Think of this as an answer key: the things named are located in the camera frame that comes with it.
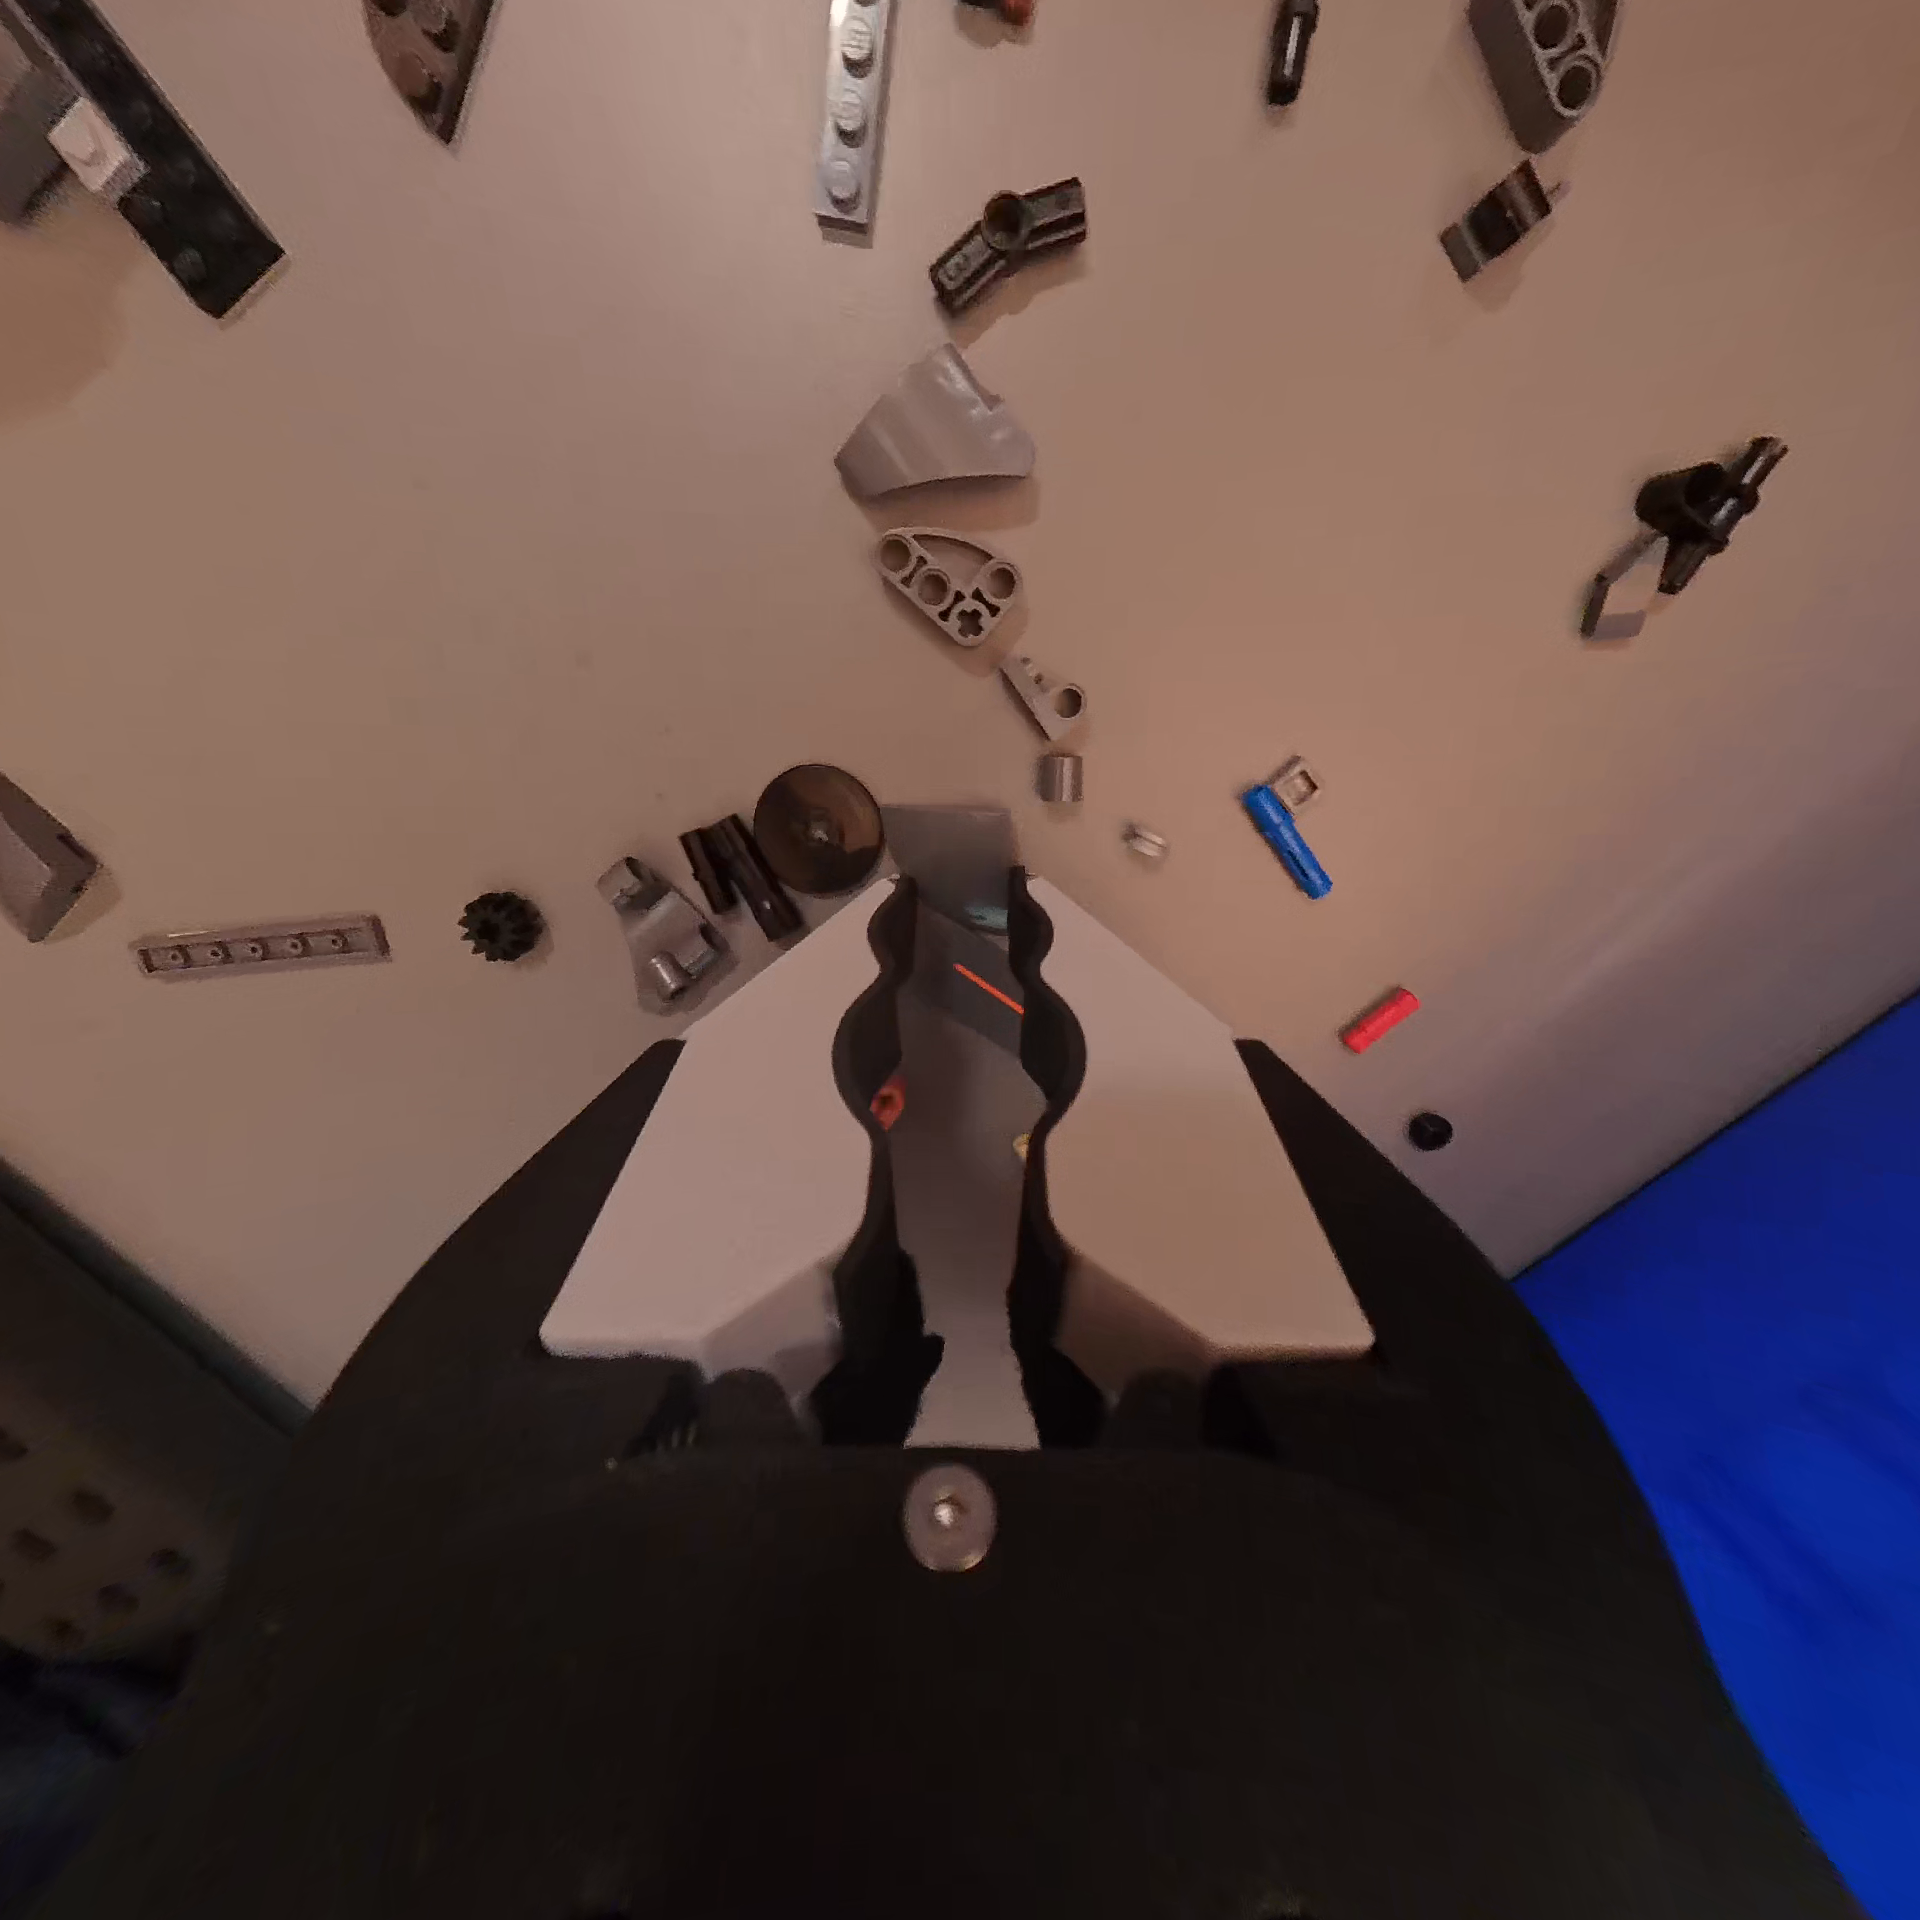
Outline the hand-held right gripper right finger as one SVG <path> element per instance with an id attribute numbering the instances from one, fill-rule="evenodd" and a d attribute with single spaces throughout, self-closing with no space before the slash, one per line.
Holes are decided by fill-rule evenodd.
<path id="1" fill-rule="evenodd" d="M 1005 1289 L 1044 1449 L 1122 1397 L 1240 1368 L 1349 1366 L 1375 1329 L 1232 1029 L 1058 885 L 1008 879 L 1017 1058 L 1039 1094 Z"/>

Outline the blue lego pin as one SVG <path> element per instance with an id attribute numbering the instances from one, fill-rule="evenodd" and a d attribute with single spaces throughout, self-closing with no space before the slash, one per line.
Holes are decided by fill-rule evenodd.
<path id="1" fill-rule="evenodd" d="M 1333 891 L 1333 879 L 1318 855 L 1308 846 L 1297 818 L 1280 791 L 1272 785 L 1252 785 L 1236 801 L 1240 814 L 1257 831 L 1296 890 L 1310 901 L 1325 901 Z"/>

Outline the black angled lego connector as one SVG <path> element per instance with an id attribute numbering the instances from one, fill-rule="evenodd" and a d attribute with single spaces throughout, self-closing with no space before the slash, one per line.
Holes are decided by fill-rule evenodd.
<path id="1" fill-rule="evenodd" d="M 1008 280 L 1087 241 L 1087 198 L 1079 177 L 990 198 L 970 227 L 927 266 L 934 304 L 966 315 Z"/>

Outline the long light grey lego plate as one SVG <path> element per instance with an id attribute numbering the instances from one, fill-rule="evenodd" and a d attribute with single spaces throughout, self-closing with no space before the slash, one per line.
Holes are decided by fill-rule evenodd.
<path id="1" fill-rule="evenodd" d="M 897 3 L 830 3 L 822 125 L 810 162 L 810 214 L 830 234 L 868 243 Z"/>

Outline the black plate lego assembly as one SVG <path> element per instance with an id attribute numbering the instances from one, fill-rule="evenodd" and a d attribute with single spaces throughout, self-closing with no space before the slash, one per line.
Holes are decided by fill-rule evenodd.
<path id="1" fill-rule="evenodd" d="M 64 177 L 109 207 L 198 314 L 229 322 L 285 259 L 97 6 L 5 3 L 5 218 Z"/>

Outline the small grey piece with hole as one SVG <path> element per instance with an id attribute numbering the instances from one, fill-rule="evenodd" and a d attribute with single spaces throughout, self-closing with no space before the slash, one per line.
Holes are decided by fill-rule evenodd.
<path id="1" fill-rule="evenodd" d="M 998 680 L 1048 749 L 1068 742 L 1087 713 L 1080 686 L 1052 680 L 1023 656 L 1002 656 Z"/>

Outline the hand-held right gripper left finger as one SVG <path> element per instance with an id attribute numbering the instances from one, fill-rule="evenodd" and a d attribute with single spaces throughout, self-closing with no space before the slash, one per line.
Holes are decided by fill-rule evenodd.
<path id="1" fill-rule="evenodd" d="M 884 879 L 680 1035 L 548 1305 L 566 1361 L 774 1379 L 834 1446 L 901 1446 L 944 1344 L 873 1103 L 902 1062 L 919 891 Z"/>

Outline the dark rounded lego wedge plate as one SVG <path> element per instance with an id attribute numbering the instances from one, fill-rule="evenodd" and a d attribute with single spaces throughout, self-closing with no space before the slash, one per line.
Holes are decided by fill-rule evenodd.
<path id="1" fill-rule="evenodd" d="M 418 127 L 450 147 L 495 3 L 364 3 L 361 11 L 385 82 Z"/>

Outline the black perforated pad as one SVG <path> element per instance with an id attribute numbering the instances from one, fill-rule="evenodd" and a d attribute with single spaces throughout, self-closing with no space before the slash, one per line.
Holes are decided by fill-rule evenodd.
<path id="1" fill-rule="evenodd" d="M 310 1406 L 1 1167 L 1 1632 L 168 1661 L 214 1616 Z"/>

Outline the grey quarter dome lego piece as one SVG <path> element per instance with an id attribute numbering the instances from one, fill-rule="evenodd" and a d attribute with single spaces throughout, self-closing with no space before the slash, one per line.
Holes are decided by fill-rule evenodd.
<path id="1" fill-rule="evenodd" d="M 29 944 L 46 943 L 84 897 L 101 863 L 22 786 L 1 776 L 1 912 Z"/>

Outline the grey tile with orange stripe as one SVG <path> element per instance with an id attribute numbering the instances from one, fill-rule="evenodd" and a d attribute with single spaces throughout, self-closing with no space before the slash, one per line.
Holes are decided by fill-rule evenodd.
<path id="1" fill-rule="evenodd" d="M 884 849 L 916 888 L 908 990 L 1008 1056 L 1020 1054 L 1023 990 L 1010 961 L 1017 837 L 1002 808 L 884 806 Z"/>

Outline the grey curved lego slope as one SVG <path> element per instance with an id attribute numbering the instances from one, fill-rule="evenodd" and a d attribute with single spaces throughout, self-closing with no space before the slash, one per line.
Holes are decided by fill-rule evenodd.
<path id="1" fill-rule="evenodd" d="M 874 501 L 925 487 L 1021 483 L 1037 458 L 1015 410 L 944 343 L 874 398 L 832 464 L 854 499 Z"/>

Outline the black and grey lego clip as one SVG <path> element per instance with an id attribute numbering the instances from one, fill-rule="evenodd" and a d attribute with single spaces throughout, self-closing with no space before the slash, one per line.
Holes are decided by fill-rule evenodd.
<path id="1" fill-rule="evenodd" d="M 1534 159 L 1521 159 L 1438 234 L 1457 283 L 1471 283 L 1498 259 L 1542 230 L 1570 190 L 1565 178 L 1542 178 Z"/>

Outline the grey grooved lego plate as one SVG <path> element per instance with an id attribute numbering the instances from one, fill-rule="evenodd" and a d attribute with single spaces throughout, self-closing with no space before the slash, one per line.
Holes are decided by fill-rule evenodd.
<path id="1" fill-rule="evenodd" d="M 148 936 L 128 952 L 137 974 L 170 981 L 368 967 L 390 959 L 376 918 L 345 914 Z"/>

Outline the dark grey thick lego liftarm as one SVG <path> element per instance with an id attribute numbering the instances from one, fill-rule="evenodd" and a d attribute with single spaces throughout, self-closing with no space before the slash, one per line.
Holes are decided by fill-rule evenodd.
<path id="1" fill-rule="evenodd" d="M 1620 3 L 1470 3 L 1468 21 L 1525 155 L 1548 153 L 1592 109 Z"/>

